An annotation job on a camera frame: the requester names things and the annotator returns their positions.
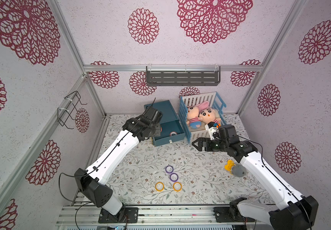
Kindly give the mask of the teal top drawer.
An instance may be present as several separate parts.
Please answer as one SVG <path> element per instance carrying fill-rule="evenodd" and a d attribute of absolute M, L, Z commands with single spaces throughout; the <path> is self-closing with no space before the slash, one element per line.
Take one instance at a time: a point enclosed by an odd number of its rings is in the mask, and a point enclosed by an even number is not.
<path fill-rule="evenodd" d="M 182 141 L 185 138 L 185 132 L 179 120 L 162 123 L 160 127 L 160 136 L 153 138 L 153 145 L 156 147 Z"/>

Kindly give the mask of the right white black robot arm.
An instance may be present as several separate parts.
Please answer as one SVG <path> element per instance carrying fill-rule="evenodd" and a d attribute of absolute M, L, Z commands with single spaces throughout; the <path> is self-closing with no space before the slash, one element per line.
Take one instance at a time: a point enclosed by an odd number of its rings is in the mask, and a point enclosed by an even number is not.
<path fill-rule="evenodd" d="M 286 182 L 264 159 L 256 143 L 237 135 L 233 125 L 205 126 L 209 137 L 192 142 L 198 151 L 226 152 L 260 182 L 274 205 L 249 201 L 245 197 L 229 203 L 228 215 L 233 221 L 247 218 L 260 221 L 275 230 L 308 230 L 315 223 L 319 204 L 312 196 L 304 196 Z"/>

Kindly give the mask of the teal three-drawer cabinet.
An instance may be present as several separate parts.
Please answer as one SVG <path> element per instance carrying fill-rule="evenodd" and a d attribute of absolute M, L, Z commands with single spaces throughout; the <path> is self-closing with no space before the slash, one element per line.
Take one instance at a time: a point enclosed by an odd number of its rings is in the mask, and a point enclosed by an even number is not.
<path fill-rule="evenodd" d="M 156 102 L 153 104 L 153 107 L 155 109 L 159 110 L 160 112 L 162 112 L 162 114 L 163 114 L 160 124 L 174 121 L 174 120 L 179 120 L 179 118 L 169 100 Z"/>

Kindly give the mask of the purple tape roll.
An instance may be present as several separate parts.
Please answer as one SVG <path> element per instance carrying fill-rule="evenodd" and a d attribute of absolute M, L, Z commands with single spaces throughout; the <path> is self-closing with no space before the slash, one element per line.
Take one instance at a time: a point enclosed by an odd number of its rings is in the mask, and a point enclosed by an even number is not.
<path fill-rule="evenodd" d="M 169 176 L 169 179 L 170 181 L 172 181 L 173 183 L 177 182 L 179 180 L 179 176 L 177 173 L 172 173 L 170 176 Z"/>
<path fill-rule="evenodd" d="M 168 174 L 172 174 L 174 171 L 174 168 L 171 166 L 171 165 L 167 165 L 165 167 L 165 172 L 168 173 Z"/>

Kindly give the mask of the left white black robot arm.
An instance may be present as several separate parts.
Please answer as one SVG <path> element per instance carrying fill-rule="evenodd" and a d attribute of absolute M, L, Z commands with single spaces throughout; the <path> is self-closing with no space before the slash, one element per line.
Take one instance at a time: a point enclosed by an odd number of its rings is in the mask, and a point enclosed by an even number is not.
<path fill-rule="evenodd" d="M 79 192 L 96 207 L 121 219 L 124 215 L 124 205 L 115 197 L 107 182 L 119 163 L 134 147 L 160 134 L 162 116 L 159 110 L 149 106 L 143 114 L 128 119 L 107 150 L 85 170 L 79 168 L 75 172 L 74 178 Z"/>

